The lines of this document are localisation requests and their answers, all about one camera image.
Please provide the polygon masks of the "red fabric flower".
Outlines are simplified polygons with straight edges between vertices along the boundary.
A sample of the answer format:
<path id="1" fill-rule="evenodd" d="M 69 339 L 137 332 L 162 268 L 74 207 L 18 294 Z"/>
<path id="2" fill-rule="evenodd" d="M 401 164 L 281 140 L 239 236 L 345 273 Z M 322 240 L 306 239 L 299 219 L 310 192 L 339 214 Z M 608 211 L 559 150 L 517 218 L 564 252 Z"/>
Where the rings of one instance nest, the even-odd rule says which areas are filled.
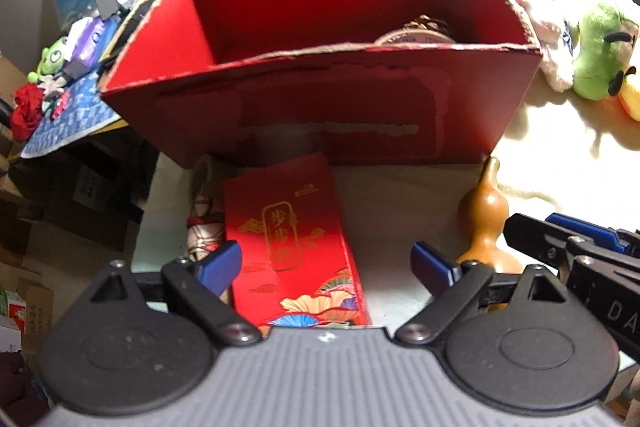
<path id="1" fill-rule="evenodd" d="M 27 141 L 42 119 L 43 91 L 38 84 L 26 83 L 14 93 L 10 128 L 16 142 Z"/>

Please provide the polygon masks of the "green and yellow plush toy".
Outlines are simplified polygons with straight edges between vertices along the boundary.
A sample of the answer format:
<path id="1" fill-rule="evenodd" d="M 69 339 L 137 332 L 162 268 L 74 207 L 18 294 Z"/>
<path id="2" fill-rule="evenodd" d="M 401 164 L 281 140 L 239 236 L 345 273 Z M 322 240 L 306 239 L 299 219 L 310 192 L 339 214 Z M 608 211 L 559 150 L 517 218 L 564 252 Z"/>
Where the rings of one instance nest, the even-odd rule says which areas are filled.
<path id="1" fill-rule="evenodd" d="M 593 102 L 618 98 L 626 114 L 639 120 L 639 7 L 631 0 L 590 4 L 567 24 L 572 39 L 576 94 Z"/>

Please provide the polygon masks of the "brown packing tape roll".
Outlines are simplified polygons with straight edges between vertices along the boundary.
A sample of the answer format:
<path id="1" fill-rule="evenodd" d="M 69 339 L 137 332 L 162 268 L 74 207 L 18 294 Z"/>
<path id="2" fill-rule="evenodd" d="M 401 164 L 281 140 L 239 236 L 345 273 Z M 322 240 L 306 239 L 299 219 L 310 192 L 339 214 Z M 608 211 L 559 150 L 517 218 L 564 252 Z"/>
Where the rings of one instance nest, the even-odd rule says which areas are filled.
<path id="1" fill-rule="evenodd" d="M 451 39 L 439 31 L 424 28 L 401 28 L 390 31 L 375 40 L 376 46 L 390 46 L 391 44 L 454 44 Z"/>

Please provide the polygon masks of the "purple toy box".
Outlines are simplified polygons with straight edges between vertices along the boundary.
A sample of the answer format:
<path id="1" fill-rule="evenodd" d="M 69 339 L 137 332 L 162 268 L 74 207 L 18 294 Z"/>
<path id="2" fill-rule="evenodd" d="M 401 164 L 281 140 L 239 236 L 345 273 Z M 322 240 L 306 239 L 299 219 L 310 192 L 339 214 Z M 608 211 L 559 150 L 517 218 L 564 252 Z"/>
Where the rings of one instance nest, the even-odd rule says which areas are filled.
<path id="1" fill-rule="evenodd" d="M 101 17 L 84 17 L 73 23 L 68 37 L 68 55 L 65 57 L 64 74 L 71 80 L 93 72 L 98 68 L 100 57 L 115 35 L 120 18 L 113 15 L 106 20 Z"/>

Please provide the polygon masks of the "red envelope packet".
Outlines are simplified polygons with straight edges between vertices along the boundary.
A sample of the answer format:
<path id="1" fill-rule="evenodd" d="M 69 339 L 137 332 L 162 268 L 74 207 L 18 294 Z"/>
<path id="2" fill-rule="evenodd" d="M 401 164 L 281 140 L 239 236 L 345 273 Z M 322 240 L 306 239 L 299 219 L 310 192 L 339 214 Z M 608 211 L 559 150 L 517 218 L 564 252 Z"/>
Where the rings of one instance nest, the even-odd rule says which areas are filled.
<path id="1" fill-rule="evenodd" d="M 328 161 L 320 153 L 224 181 L 226 235 L 241 247 L 236 312 L 275 327 L 367 326 L 366 299 Z"/>

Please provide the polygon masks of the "black framed picture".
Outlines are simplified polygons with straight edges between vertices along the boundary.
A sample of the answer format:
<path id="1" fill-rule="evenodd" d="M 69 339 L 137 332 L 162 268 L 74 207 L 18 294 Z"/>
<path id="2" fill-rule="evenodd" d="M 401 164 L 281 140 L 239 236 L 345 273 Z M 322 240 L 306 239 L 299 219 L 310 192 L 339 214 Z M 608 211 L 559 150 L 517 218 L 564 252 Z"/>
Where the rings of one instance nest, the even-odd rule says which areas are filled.
<path id="1" fill-rule="evenodd" d="M 143 22 L 154 2 L 155 0 L 138 0 L 128 10 L 100 57 L 100 70 L 107 70 L 113 67 L 119 53 L 122 52 L 128 40 Z"/>

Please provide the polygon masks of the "small green frog figure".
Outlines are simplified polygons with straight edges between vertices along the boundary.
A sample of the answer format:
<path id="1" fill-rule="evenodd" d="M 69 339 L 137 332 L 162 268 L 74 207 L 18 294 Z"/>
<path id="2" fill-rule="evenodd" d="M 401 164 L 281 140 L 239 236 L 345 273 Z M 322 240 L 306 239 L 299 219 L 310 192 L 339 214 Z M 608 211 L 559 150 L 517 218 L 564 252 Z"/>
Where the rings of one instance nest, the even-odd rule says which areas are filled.
<path id="1" fill-rule="evenodd" d="M 29 83 L 38 83 L 43 77 L 55 76 L 58 72 L 61 72 L 65 65 L 67 48 L 67 37 L 61 37 L 55 43 L 43 48 L 40 62 L 35 72 L 27 74 L 27 81 Z"/>

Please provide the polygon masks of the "brown wooden gourd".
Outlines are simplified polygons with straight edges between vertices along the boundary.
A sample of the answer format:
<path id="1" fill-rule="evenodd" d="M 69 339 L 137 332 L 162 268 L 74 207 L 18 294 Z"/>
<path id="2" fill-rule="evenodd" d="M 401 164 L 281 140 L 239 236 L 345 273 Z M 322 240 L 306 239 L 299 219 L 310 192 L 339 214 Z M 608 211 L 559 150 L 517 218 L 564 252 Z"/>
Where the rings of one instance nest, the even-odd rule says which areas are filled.
<path id="1" fill-rule="evenodd" d="M 465 268 L 480 262 L 491 265 L 497 273 L 521 274 L 523 262 L 497 246 L 509 217 L 508 201 L 498 187 L 499 168 L 499 159 L 488 157 L 477 184 L 459 202 L 458 221 L 469 248 L 456 262 Z"/>

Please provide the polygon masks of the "red cardboard box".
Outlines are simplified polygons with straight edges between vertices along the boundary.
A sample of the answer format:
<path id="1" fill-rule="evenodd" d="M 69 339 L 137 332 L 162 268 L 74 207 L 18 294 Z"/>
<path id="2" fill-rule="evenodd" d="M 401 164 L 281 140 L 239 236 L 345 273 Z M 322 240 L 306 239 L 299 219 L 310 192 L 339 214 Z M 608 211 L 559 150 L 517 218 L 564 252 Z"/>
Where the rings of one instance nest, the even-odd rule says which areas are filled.
<path id="1" fill-rule="evenodd" d="M 375 40 L 420 15 L 454 44 Z M 540 62 L 510 0 L 155 0 L 103 100 L 182 167 L 477 162 Z"/>

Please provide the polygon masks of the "blue patterned cloth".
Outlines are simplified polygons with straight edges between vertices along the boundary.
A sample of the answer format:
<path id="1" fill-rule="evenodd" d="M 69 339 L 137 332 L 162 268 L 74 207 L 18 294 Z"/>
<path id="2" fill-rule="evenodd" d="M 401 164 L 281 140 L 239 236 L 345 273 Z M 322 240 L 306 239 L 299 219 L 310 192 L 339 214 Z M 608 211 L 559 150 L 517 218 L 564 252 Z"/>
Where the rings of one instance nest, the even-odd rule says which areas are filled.
<path id="1" fill-rule="evenodd" d="M 102 100 L 99 79 L 97 72 L 89 72 L 65 89 L 61 101 L 44 113 L 23 145 L 21 158 L 46 156 L 120 121 L 114 109 Z"/>

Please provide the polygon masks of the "brown pine cone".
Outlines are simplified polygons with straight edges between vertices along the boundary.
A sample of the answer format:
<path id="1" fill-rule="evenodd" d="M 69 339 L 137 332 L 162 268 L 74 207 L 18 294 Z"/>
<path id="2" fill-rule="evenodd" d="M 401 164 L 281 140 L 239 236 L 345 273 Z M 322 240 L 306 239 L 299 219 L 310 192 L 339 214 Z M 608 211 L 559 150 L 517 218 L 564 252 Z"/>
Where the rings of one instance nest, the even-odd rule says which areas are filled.
<path id="1" fill-rule="evenodd" d="M 427 15 L 420 15 L 414 20 L 410 20 L 409 23 L 406 23 L 404 25 L 404 29 L 423 29 L 435 31 L 439 34 L 451 37 L 449 25 L 444 20 L 439 20 L 438 18 L 429 17 Z"/>

